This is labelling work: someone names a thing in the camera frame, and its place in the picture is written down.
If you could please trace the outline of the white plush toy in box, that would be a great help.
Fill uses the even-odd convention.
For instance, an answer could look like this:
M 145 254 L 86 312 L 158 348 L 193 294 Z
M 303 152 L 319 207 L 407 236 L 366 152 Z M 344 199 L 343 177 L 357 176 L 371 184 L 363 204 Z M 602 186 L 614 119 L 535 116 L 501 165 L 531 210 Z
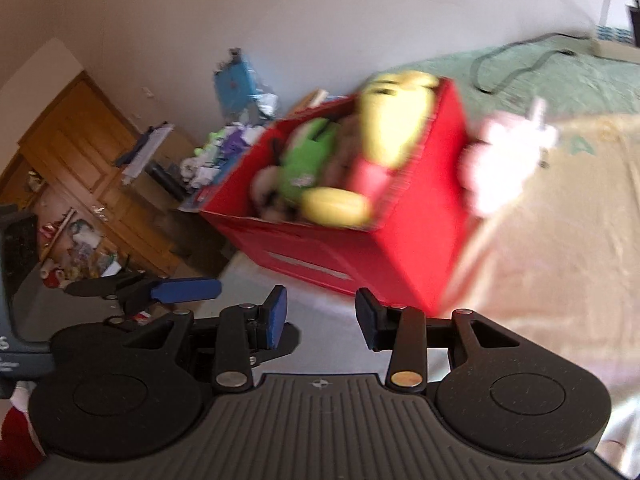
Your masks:
M 282 222 L 288 218 L 288 204 L 279 192 L 279 166 L 262 168 L 250 185 L 252 199 L 258 217 L 265 221 Z

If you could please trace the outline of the black charger adapter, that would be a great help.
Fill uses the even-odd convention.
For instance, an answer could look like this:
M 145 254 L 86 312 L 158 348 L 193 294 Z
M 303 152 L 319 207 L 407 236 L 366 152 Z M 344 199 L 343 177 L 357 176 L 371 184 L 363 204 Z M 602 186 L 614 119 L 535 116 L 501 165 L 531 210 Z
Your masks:
M 640 6 L 635 4 L 634 6 L 627 6 L 628 14 L 632 27 L 632 34 L 634 35 L 634 45 L 640 48 Z

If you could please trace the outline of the wooden cabinet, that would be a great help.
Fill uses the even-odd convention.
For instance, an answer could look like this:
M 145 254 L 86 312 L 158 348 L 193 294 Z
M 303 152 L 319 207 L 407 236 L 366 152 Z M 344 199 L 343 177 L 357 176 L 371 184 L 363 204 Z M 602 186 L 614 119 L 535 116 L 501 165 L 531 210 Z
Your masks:
M 1 174 L 1 201 L 53 222 L 73 210 L 135 264 L 161 276 L 182 263 L 169 229 L 178 202 L 149 174 L 125 182 L 115 166 L 138 140 L 134 127 L 80 73 L 18 141 Z

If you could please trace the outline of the yellow plush toy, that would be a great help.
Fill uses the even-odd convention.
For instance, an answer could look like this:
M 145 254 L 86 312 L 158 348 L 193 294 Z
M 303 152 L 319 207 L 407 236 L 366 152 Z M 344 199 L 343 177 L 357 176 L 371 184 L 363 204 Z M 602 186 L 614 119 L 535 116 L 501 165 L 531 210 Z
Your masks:
M 360 148 L 344 184 L 340 188 L 319 185 L 303 192 L 302 217 L 330 228 L 366 226 L 433 116 L 438 86 L 436 76 L 420 70 L 371 79 L 357 99 Z

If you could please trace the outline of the green yellow cartoon bedsheet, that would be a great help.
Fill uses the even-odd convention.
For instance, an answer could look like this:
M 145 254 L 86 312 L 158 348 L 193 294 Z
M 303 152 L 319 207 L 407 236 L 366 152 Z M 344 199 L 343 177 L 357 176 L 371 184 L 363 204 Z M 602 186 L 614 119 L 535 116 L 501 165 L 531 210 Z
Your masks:
M 595 58 L 572 41 L 569 56 L 498 96 L 472 89 L 473 68 L 494 84 L 544 50 L 452 54 L 422 70 L 456 81 L 466 114 L 521 113 L 549 103 L 560 137 L 520 199 L 473 219 L 438 314 L 468 308 L 597 375 L 613 413 L 600 454 L 639 472 L 639 70 Z

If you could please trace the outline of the green plush toy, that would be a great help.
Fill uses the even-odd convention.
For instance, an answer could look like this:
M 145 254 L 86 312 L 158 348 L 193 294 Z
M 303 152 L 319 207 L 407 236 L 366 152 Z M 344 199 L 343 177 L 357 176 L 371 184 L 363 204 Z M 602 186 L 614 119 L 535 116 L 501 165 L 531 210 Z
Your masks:
M 303 192 L 317 184 L 333 152 L 337 130 L 336 122 L 319 117 L 293 131 L 280 158 L 278 193 L 285 203 L 297 205 Z

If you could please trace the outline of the brown plush toy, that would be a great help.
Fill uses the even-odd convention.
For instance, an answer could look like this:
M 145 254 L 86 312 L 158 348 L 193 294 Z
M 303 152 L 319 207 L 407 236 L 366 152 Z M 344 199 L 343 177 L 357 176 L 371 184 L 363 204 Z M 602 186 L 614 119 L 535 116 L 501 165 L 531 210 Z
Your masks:
M 352 163 L 360 153 L 361 134 L 360 116 L 351 114 L 338 121 L 334 147 L 324 165 L 319 186 L 342 188 L 352 169 Z

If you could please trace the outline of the white power strip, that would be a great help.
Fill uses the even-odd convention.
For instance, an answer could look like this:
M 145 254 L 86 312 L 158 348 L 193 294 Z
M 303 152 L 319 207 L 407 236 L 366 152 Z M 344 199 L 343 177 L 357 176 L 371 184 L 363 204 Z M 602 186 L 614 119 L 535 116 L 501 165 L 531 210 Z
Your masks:
M 640 48 L 634 40 L 630 29 L 598 25 L 591 36 L 591 47 L 598 58 L 639 64 Z

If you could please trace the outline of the blue box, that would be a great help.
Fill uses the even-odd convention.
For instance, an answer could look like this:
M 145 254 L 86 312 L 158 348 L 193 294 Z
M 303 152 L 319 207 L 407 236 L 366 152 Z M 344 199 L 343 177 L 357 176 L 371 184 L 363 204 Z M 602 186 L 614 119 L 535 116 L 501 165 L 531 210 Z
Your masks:
M 229 50 L 226 62 L 214 71 L 214 87 L 224 118 L 240 116 L 256 102 L 257 82 L 253 67 L 241 48 Z

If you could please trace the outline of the red cardboard box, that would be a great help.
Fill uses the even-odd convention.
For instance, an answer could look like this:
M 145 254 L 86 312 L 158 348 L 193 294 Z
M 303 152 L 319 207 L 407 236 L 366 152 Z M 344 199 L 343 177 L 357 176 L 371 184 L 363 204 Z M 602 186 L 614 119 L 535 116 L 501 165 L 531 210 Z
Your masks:
M 309 119 L 352 113 L 348 96 L 274 122 L 216 188 L 200 214 L 235 248 L 266 269 L 354 294 L 367 287 L 383 304 L 438 312 L 472 222 L 458 181 L 458 158 L 469 142 L 462 102 L 442 80 L 433 118 L 408 164 L 395 174 L 372 226 L 332 229 L 258 218 L 250 185 L 273 162 L 273 141 L 285 142 Z

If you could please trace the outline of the white plush rabbit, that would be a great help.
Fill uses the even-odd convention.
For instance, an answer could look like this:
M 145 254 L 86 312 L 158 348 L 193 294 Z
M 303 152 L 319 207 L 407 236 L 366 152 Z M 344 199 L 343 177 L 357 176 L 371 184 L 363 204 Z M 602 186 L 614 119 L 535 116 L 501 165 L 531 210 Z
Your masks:
M 558 129 L 546 123 L 547 106 L 536 96 L 524 116 L 497 110 L 480 123 L 476 139 L 458 162 L 458 178 L 473 216 L 489 218 L 515 202 L 546 161 L 559 139 Z

